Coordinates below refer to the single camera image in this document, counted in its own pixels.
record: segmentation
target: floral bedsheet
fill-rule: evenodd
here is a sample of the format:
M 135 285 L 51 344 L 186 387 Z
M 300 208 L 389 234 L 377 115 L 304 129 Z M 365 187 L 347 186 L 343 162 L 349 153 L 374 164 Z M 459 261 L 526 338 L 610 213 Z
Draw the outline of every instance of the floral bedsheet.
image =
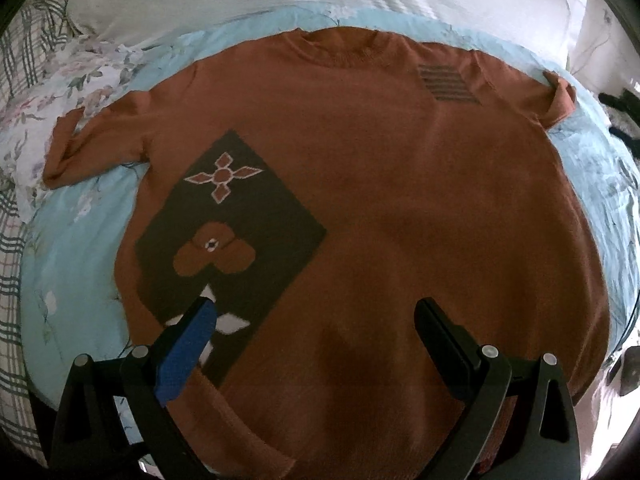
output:
M 15 183 L 18 216 L 33 217 L 49 191 L 42 184 L 50 136 L 58 117 L 84 107 L 84 124 L 127 91 L 141 50 L 75 38 L 50 54 L 44 81 L 12 99 L 0 113 L 0 171 Z

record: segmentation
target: brown sweater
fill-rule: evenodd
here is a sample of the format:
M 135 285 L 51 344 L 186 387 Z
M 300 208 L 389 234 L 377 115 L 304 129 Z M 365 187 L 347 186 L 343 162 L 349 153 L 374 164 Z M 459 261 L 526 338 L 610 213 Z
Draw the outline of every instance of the brown sweater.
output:
M 250 478 L 414 476 L 461 413 L 414 330 L 425 296 L 481 344 L 553 352 L 574 399 L 587 389 L 607 294 L 545 134 L 574 89 L 546 78 L 297 30 L 130 92 L 77 136 L 81 110 L 58 121 L 51 187 L 150 163 L 115 267 L 133 341 L 216 295 L 213 352 L 170 406 L 201 459 Z

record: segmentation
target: sweater sleeve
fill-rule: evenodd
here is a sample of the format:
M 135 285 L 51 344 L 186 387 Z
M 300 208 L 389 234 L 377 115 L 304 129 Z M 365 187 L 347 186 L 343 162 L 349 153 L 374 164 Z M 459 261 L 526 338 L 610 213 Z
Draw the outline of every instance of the sweater sleeve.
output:
M 473 51 L 482 74 L 512 108 L 545 130 L 567 118 L 575 110 L 575 89 L 553 72 L 544 72 L 550 86 L 540 83 L 500 59 Z
M 146 161 L 146 146 L 160 129 L 162 116 L 175 106 L 193 82 L 191 65 L 149 92 L 132 91 L 106 107 L 77 135 L 84 108 L 58 119 L 44 168 L 44 184 L 69 186 L 119 164 Z

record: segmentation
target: plaid fabric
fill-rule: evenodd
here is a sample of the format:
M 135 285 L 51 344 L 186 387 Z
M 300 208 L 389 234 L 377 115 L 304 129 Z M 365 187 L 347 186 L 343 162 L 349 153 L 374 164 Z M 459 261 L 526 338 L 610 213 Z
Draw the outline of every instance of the plaid fabric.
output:
M 20 340 L 20 259 L 26 225 L 15 191 L 0 191 L 0 428 L 15 447 L 45 465 L 31 412 Z
M 0 36 L 0 114 L 6 104 L 43 78 L 47 55 L 76 31 L 68 0 L 27 0 Z M 0 429 L 21 451 L 46 466 L 40 447 L 20 340 L 20 260 L 26 225 L 15 191 L 0 175 Z
M 0 110 L 41 81 L 47 54 L 75 34 L 67 1 L 27 0 L 0 36 Z

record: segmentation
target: metal screw head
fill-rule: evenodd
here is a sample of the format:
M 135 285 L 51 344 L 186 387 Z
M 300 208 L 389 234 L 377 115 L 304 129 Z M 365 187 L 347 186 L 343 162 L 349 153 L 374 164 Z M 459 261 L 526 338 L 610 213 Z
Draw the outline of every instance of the metal screw head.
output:
M 487 356 L 489 359 L 495 359 L 498 357 L 498 349 L 493 345 L 484 345 L 482 347 L 482 354 Z
M 146 357 L 148 353 L 149 353 L 149 347 L 145 345 L 136 346 L 131 351 L 131 355 L 133 355 L 133 357 L 135 357 L 136 359 L 142 359 L 143 357 Z
M 74 364 L 76 366 L 84 366 L 89 362 L 89 356 L 87 354 L 80 354 L 78 357 L 74 359 Z
M 544 359 L 545 363 L 548 365 L 556 366 L 558 364 L 558 359 L 553 354 L 544 354 L 542 358 Z

